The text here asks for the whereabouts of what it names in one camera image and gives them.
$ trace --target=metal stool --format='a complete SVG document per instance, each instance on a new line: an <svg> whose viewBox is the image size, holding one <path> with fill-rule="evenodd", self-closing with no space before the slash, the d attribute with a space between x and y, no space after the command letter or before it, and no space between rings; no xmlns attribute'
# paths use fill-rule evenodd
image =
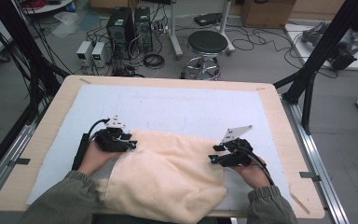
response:
<svg viewBox="0 0 358 224"><path fill-rule="evenodd" d="M186 73L194 79L217 80L221 72L216 56L227 49L226 38L214 31L197 31L187 41L188 48L200 56L186 64Z"/></svg>

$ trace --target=black metal post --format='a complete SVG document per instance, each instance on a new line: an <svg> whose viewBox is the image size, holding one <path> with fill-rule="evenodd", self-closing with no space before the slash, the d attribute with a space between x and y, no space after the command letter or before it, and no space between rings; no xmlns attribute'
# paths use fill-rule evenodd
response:
<svg viewBox="0 0 358 224"><path fill-rule="evenodd" d="M290 77L274 83L275 88L278 89L293 81L289 90L282 95L283 99L290 104L297 104L298 98L304 91L306 92L301 124L307 134L310 134L310 105L316 74L335 50L342 36L351 28L357 17L358 0L346 0L304 66Z"/></svg>

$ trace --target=beige cloth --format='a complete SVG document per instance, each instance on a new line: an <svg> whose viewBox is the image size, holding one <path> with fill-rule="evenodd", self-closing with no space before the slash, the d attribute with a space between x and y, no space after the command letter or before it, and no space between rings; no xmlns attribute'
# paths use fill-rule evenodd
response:
<svg viewBox="0 0 358 224"><path fill-rule="evenodd" d="M224 199L223 168L208 158L218 142L173 133L131 133L137 148L115 164L102 195L106 207L136 217L197 223Z"/></svg>

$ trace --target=hand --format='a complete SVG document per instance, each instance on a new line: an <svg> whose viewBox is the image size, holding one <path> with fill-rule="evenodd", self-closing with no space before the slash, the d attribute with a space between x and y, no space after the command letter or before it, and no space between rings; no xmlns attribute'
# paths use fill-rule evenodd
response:
<svg viewBox="0 0 358 224"><path fill-rule="evenodd" d="M230 168L235 170L253 189L270 186L269 179L267 178L266 174L254 161L252 161L248 166L233 166Z"/></svg>
<svg viewBox="0 0 358 224"><path fill-rule="evenodd" d="M123 154L123 152L102 151L95 141L91 141L89 143L89 147L87 148L86 155L84 155L83 161L77 170L78 172L91 176L94 172L103 167L110 159L118 157L121 154Z"/></svg>

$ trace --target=metal rail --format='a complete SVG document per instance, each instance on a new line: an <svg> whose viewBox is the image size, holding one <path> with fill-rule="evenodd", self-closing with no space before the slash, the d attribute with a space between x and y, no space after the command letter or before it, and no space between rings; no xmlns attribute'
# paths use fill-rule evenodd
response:
<svg viewBox="0 0 358 224"><path fill-rule="evenodd" d="M303 146L306 149L313 172L320 177L321 181L318 181L317 183L324 194L324 198L327 202L332 218L337 224L349 224L350 222L348 221L344 208L339 201L333 183L331 182L329 175L324 167L324 163L318 152L318 149L316 148L312 136L307 135L304 127L301 124L301 109L298 105L289 105L289 107L295 119L297 129L300 133Z"/></svg>
<svg viewBox="0 0 358 224"><path fill-rule="evenodd" d="M40 104L39 112L42 112L45 108L46 107L43 104ZM0 189L4 186L8 176L16 164L17 159L20 157L21 153L30 141L39 121L39 119L34 119L30 124L23 126L7 153L0 161Z"/></svg>

